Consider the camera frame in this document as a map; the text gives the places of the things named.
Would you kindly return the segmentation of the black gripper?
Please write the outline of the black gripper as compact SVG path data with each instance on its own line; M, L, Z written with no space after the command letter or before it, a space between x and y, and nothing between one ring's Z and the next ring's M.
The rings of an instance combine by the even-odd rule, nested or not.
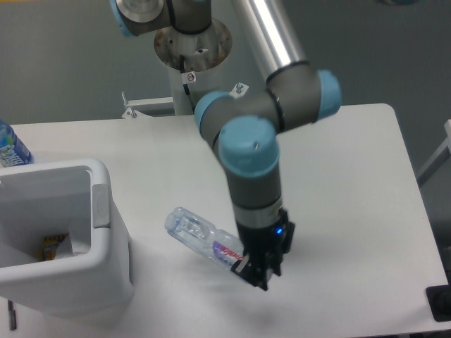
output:
M295 224L288 221L288 212L281 207L270 225L255 228L238 222L237 229L244 257L230 270L253 287L267 291L270 276L282 275L283 256L290 252Z

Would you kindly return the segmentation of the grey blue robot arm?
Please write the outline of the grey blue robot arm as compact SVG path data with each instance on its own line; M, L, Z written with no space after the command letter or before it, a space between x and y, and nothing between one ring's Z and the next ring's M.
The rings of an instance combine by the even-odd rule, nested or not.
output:
M190 75L221 62L210 1L112 1L124 35L169 32L167 65L180 74L200 135L223 168L243 257L232 271L267 289L281 273L295 224L283 207L277 135L338 112L342 92L328 70L309 62L280 1L234 1L233 8L254 52L265 90L235 98L212 91L193 97Z

